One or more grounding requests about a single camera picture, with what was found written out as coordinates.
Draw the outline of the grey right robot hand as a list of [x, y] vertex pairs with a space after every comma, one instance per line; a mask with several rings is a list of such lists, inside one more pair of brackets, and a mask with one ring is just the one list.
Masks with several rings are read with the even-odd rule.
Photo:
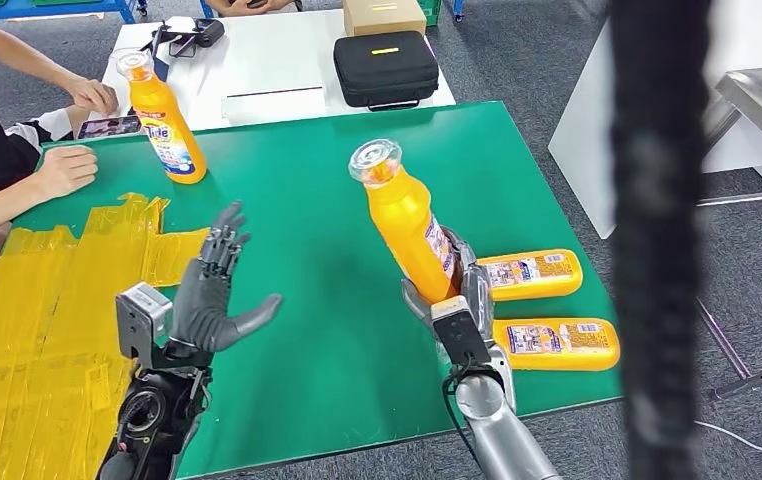
[[[490, 346], [495, 343], [492, 332], [494, 300], [487, 270], [477, 263], [475, 253], [467, 241], [446, 226], [442, 226], [442, 229], [455, 254], [456, 273], [452, 285], [466, 298], [479, 334]], [[405, 304], [438, 342], [439, 338], [432, 327], [431, 304], [421, 296], [415, 285], [407, 278], [401, 280], [401, 292]]]

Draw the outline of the person's right hand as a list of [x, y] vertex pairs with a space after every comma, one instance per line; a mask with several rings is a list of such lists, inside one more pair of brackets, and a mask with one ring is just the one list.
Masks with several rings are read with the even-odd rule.
[[33, 175], [44, 201], [67, 196], [92, 183], [98, 173], [97, 157], [82, 145], [49, 149]]

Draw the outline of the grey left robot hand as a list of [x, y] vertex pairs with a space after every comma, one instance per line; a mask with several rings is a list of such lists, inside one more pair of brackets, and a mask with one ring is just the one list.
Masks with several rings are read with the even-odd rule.
[[192, 259], [173, 300], [169, 337], [208, 353], [226, 350], [272, 320], [283, 297], [272, 293], [252, 310], [228, 313], [233, 274], [250, 235], [241, 227], [246, 217], [235, 200], [217, 215]]

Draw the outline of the person's left hand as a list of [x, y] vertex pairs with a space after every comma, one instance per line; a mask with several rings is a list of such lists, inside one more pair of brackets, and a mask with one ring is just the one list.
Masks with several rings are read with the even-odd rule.
[[79, 107], [105, 116], [118, 110], [119, 103], [115, 90], [98, 80], [75, 76], [66, 80], [62, 87]]

